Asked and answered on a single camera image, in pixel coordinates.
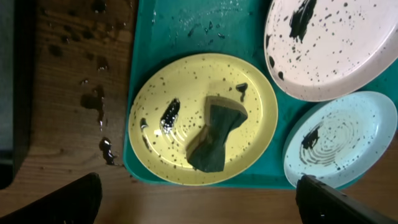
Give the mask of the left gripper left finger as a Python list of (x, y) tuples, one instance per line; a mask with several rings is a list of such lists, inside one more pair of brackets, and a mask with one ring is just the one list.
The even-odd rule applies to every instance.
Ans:
[(97, 173), (92, 172), (1, 217), (1, 224), (93, 223), (102, 196), (101, 179)]

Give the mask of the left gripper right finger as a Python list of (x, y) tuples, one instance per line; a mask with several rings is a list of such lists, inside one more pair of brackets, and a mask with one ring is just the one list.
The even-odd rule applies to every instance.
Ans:
[(297, 182), (295, 200), (303, 224), (397, 224), (312, 175)]

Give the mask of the green scrubbing sponge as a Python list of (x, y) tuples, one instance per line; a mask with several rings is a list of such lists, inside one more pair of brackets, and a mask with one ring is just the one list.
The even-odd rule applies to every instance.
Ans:
[(248, 119), (245, 107), (229, 98), (208, 96), (205, 101), (205, 124), (187, 148), (187, 162), (202, 172), (222, 172), (225, 167), (226, 142)]

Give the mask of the yellow plate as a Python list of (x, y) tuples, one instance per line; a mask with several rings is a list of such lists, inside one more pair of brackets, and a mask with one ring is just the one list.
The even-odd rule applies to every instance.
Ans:
[[(248, 119), (226, 142), (222, 172), (195, 170), (187, 148), (205, 124), (205, 101), (241, 103)], [(269, 147), (278, 122), (275, 92), (256, 67), (224, 54), (196, 54), (160, 69), (137, 92), (126, 128), (124, 163), (152, 184), (221, 185), (249, 169)]]

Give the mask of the white plate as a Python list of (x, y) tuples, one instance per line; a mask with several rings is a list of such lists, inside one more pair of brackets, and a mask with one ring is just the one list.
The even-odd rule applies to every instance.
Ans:
[(327, 101), (377, 78), (397, 59), (397, 0), (273, 0), (264, 54), (276, 85)]

